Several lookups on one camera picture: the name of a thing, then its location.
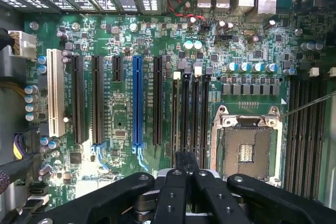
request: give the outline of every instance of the ram slot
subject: ram slot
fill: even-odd
[[[92,56],[92,143],[104,141],[103,57]]]
[[[209,75],[204,76],[202,83],[202,108],[201,108],[201,141],[200,141],[200,159],[199,168],[206,168],[206,144],[208,133],[208,103],[209,103],[209,82],[211,77]]]
[[[72,130],[75,143],[81,144],[85,141],[83,57],[73,56],[71,64]]]
[[[188,140],[188,112],[189,112],[189,84],[190,75],[183,74],[182,79],[182,114],[181,114],[181,150],[187,151]]]
[[[143,124],[142,57],[133,57],[133,148],[142,147]]]
[[[153,145],[162,143],[162,56],[154,57]]]

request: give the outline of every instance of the white connector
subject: white connector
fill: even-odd
[[[47,49],[49,136],[65,134],[64,117],[64,66],[57,49]]]
[[[8,31],[8,34],[17,34],[18,35],[18,47],[19,54],[16,54],[11,48],[8,46],[8,53],[10,56],[22,57],[28,60],[36,61],[37,53],[36,53],[36,37],[31,34],[24,33],[23,31]]]

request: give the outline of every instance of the electrolytic capacitor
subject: electrolytic capacitor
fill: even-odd
[[[188,27],[194,27],[196,24],[196,18],[195,17],[191,17],[189,22],[188,22]]]
[[[36,85],[28,85],[25,87],[26,94],[36,94],[38,91],[38,87]]]
[[[273,73],[277,70],[277,65],[274,64],[274,63],[271,63],[271,64],[267,64],[266,65],[266,71],[269,72],[269,73]]]
[[[37,111],[38,106],[36,103],[29,103],[25,106],[25,110],[27,112],[33,112],[33,111]]]
[[[276,24],[275,20],[271,19],[269,22],[264,24],[264,26],[262,28],[266,31],[266,30],[269,30],[269,29],[275,27],[275,24]]]
[[[45,65],[47,63],[47,57],[45,57],[44,55],[40,55],[39,57],[37,57],[37,62]]]
[[[243,63],[240,63],[239,66],[238,66],[238,70],[240,72],[246,72],[248,70],[248,63],[247,62],[243,62]]]
[[[235,62],[230,62],[228,65],[226,65],[226,70],[229,72],[233,72],[237,70],[237,63]]]
[[[67,40],[69,38],[69,36],[66,33],[63,33],[62,31],[57,31],[56,36],[61,40]]]
[[[38,176],[37,180],[40,181],[40,182],[42,182],[42,181],[45,181],[45,180],[47,180],[48,178],[50,178],[50,176],[51,176],[51,173],[47,173],[47,174],[44,175],[44,176]]]
[[[38,113],[37,112],[29,112],[26,114],[26,120],[28,122],[32,122],[38,119]]]
[[[248,38],[247,43],[253,44],[253,43],[257,43],[258,41],[259,41],[259,37],[254,35]]]
[[[35,103],[38,100],[38,96],[36,94],[28,94],[25,96],[26,103]]]
[[[47,146],[49,144],[50,137],[49,136],[43,136],[40,138],[40,144],[43,146]]]
[[[293,68],[285,69],[283,71],[283,74],[285,76],[292,76],[293,74],[295,74],[295,69],[293,69]]]
[[[47,72],[47,67],[45,65],[38,66],[38,72],[41,74],[45,74]]]
[[[254,63],[252,64],[251,70],[253,72],[260,72],[263,70],[263,64],[262,63]]]
[[[303,51],[313,50],[315,47],[315,43],[313,41],[310,42],[304,42],[301,44],[301,49]]]
[[[300,37],[303,34],[303,30],[301,28],[296,28],[294,34],[295,36]]]
[[[223,20],[220,20],[216,26],[216,31],[221,31],[225,27],[225,22]]]
[[[50,165],[46,165],[45,167],[43,167],[39,172],[38,174],[40,176],[44,176],[46,175],[48,172],[51,172],[51,166]]]

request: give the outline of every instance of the black pcie slot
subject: black pcie slot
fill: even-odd
[[[202,83],[202,108],[201,108],[201,142],[200,142],[200,159],[199,168],[205,169],[206,162],[206,143],[208,132],[208,100],[209,100],[209,82],[210,76],[205,75]]]
[[[183,74],[182,79],[182,115],[181,115],[181,150],[187,151],[188,112],[189,112],[189,83],[190,75]]]
[[[92,143],[104,140],[103,57],[92,56]]]
[[[85,141],[83,57],[73,56],[71,73],[72,130],[75,143]]]
[[[154,57],[153,145],[162,143],[162,56]]]
[[[192,82],[192,106],[191,106],[191,138],[190,138],[190,151],[195,153],[197,149],[197,136],[198,136],[198,94],[199,94],[199,78],[193,77]]]

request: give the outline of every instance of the pcie slot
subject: pcie slot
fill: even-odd
[[[72,56],[71,65],[72,130],[75,143],[81,144],[85,141],[83,57]]]
[[[104,140],[103,57],[92,56],[92,143]]]
[[[200,159],[199,167],[200,169],[206,168],[206,143],[207,143],[207,132],[208,132],[208,100],[209,100],[209,82],[211,77],[208,75],[204,76],[204,81],[202,83],[202,108],[201,108],[201,142],[200,142]]]
[[[188,112],[189,112],[189,83],[190,75],[183,74],[182,79],[182,114],[181,114],[181,150],[187,151]]]
[[[48,117],[49,136],[65,134],[64,115],[64,67],[61,51],[47,49]]]
[[[160,145],[162,143],[162,68],[162,56],[154,57],[153,145]]]
[[[123,59],[121,56],[112,56],[112,81],[123,81]]]

